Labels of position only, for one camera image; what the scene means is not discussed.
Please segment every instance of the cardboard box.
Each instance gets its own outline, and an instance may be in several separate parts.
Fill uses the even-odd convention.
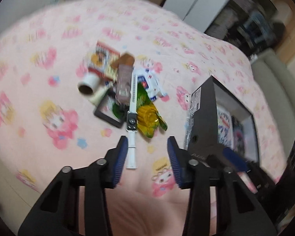
[[[187,130],[189,141],[186,143],[188,152],[199,160],[203,160],[209,154],[215,154],[222,162],[230,165],[222,154],[226,146],[219,141],[221,138],[219,139],[218,120],[221,117],[218,118],[217,106],[222,107],[222,113],[226,110],[236,118],[235,130],[243,133],[244,151],[241,146],[241,151],[237,150],[237,153],[248,160],[259,163],[259,146],[252,113],[213,76],[207,79],[191,96],[189,119],[191,126]],[[230,123],[230,130],[233,134],[233,118],[229,119],[225,116],[222,119],[226,119],[226,124]],[[235,150],[236,142],[233,144],[229,142],[229,147]]]

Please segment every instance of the small box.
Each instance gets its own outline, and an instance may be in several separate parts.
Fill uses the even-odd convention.
[[[191,96],[185,148],[201,160],[210,154],[222,157],[224,147],[259,164],[258,138],[252,113],[211,76]]]

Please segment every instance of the pink bedsheet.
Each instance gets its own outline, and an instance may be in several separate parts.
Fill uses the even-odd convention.
[[[144,0],[74,0],[40,10],[0,37],[0,158],[23,183],[42,192],[63,166],[88,166],[126,135],[94,117],[77,89],[83,57],[97,41],[133,54],[135,67],[153,69],[168,93],[155,101],[168,130],[151,140],[137,134],[138,169],[124,170],[116,190],[147,231],[181,235],[189,192],[174,184],[166,140],[175,136],[183,147],[190,94],[210,75],[253,112],[261,165],[281,176],[279,133],[241,51]]]

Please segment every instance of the snack package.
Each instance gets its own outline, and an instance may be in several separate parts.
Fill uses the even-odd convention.
[[[134,70],[134,73],[138,76],[138,83],[143,85],[151,101],[167,95],[152,70],[138,68]]]
[[[119,52],[101,42],[97,42],[96,48],[86,54],[85,60],[89,72],[94,72],[105,80],[116,81],[117,69],[112,68],[110,64],[119,59],[119,57]]]
[[[230,113],[222,106],[216,105],[219,143],[234,149],[233,126]]]
[[[245,138],[243,125],[232,116],[233,130],[234,130],[234,151],[241,156],[245,156]]]
[[[148,138],[154,136],[157,127],[167,130],[167,124],[160,116],[155,105],[151,102],[145,88],[138,82],[138,94],[136,101],[137,127]]]

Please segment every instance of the white cup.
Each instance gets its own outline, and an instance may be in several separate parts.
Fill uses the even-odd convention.
[[[79,91],[84,95],[92,95],[101,82],[101,78],[94,73],[87,73],[83,80],[78,83]]]

